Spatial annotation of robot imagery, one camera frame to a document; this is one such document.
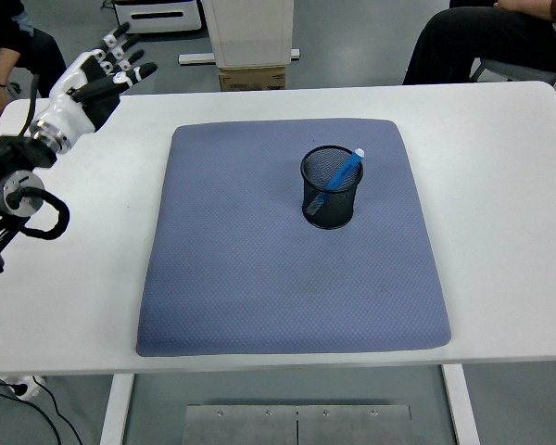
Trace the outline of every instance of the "blue pen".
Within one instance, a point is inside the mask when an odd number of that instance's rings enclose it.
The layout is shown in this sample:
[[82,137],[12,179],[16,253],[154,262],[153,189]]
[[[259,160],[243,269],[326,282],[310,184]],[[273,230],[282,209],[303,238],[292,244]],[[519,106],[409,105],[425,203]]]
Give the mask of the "blue pen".
[[[357,148],[356,150],[354,150],[354,153],[352,153],[347,161],[344,163],[344,165],[340,167],[340,170],[338,170],[335,175],[332,176],[332,179],[329,183],[327,183],[325,189],[330,191],[336,190],[337,187],[339,187],[344,182],[344,180],[354,171],[354,169],[356,169],[356,167],[362,162],[362,158],[364,158],[364,150],[362,150],[362,148]],[[322,207],[323,203],[327,200],[328,197],[329,194],[324,192],[321,192],[319,195],[317,195],[307,206],[307,213],[309,215],[314,215],[315,213],[317,213],[317,210]]]

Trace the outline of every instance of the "pen holder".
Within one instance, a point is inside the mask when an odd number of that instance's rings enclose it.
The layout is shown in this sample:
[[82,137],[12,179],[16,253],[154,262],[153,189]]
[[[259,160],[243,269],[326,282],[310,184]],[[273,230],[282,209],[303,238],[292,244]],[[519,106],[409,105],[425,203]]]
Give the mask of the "pen holder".
[[318,146],[300,163],[303,176],[303,215],[322,229],[337,229],[346,225],[354,212],[354,197],[362,179],[362,164],[358,164],[338,187],[327,187],[352,152],[341,146]]

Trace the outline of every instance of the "robot finger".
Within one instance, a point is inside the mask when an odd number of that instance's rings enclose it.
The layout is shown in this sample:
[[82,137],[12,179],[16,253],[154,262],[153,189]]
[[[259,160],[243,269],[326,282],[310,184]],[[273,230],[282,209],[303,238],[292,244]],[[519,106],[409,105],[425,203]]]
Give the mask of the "robot finger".
[[139,60],[145,54],[144,49],[139,49],[135,53],[132,53],[129,57],[120,60],[118,65],[113,69],[113,72],[127,71],[132,69],[132,65]]
[[103,51],[106,53],[109,48],[114,48],[120,44],[120,37],[124,35],[130,29],[130,23],[122,23],[115,30],[111,30],[109,34],[103,37],[101,43],[97,45],[94,49]]
[[140,67],[128,71],[119,71],[113,76],[87,83],[83,88],[74,92],[74,101],[90,105],[113,95],[120,95],[157,70],[157,65],[148,62]]
[[101,61],[101,68],[106,74],[109,74],[113,71],[115,66],[120,63],[125,57],[126,52],[132,46],[134,46],[140,40],[140,36],[138,34],[133,35],[125,42],[117,45],[114,48],[111,48],[109,52],[105,54],[105,58]]

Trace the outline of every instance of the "robotic arm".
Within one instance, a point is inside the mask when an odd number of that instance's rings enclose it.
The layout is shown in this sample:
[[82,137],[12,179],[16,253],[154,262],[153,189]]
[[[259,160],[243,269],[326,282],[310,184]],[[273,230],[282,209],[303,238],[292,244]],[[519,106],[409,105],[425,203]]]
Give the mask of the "robotic arm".
[[[126,35],[128,29],[127,23],[121,25],[74,60],[52,88],[47,109],[32,120],[30,136],[22,136],[23,130],[19,136],[0,137],[0,254],[19,232],[55,239],[66,231],[66,204],[44,189],[33,169],[51,168],[57,154],[68,152],[83,134],[98,131],[120,103],[120,95],[157,69],[154,63],[133,66],[144,51],[128,55],[138,41],[137,35]],[[57,224],[49,231],[25,227],[44,202],[57,210]]]

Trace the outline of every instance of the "gray floor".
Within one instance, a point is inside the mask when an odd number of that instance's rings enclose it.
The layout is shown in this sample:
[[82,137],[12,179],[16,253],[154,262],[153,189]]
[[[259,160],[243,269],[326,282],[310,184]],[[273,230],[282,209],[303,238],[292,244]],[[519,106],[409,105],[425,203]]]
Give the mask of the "gray floor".
[[[67,63],[116,25],[113,11],[100,9],[101,0],[24,3],[34,25],[56,37]],[[293,47],[300,49],[301,59],[288,67],[287,87],[399,84],[420,30],[447,4],[444,0],[296,1]],[[219,91],[216,67],[177,63],[179,54],[211,51],[205,31],[147,36],[141,47],[145,60],[156,62],[159,69],[131,94]],[[21,83],[25,96],[31,76],[16,70],[13,80]],[[483,444],[556,444],[556,362],[467,365],[465,373]],[[85,444],[98,443],[110,382],[107,375],[46,378],[60,411]],[[36,401],[54,419],[62,443],[76,443],[56,418],[47,395],[40,394]],[[435,367],[140,375],[126,443],[180,443],[185,406],[220,402],[409,404],[417,444],[453,443]],[[0,444],[37,443],[56,443],[44,419],[27,406],[0,399]]]

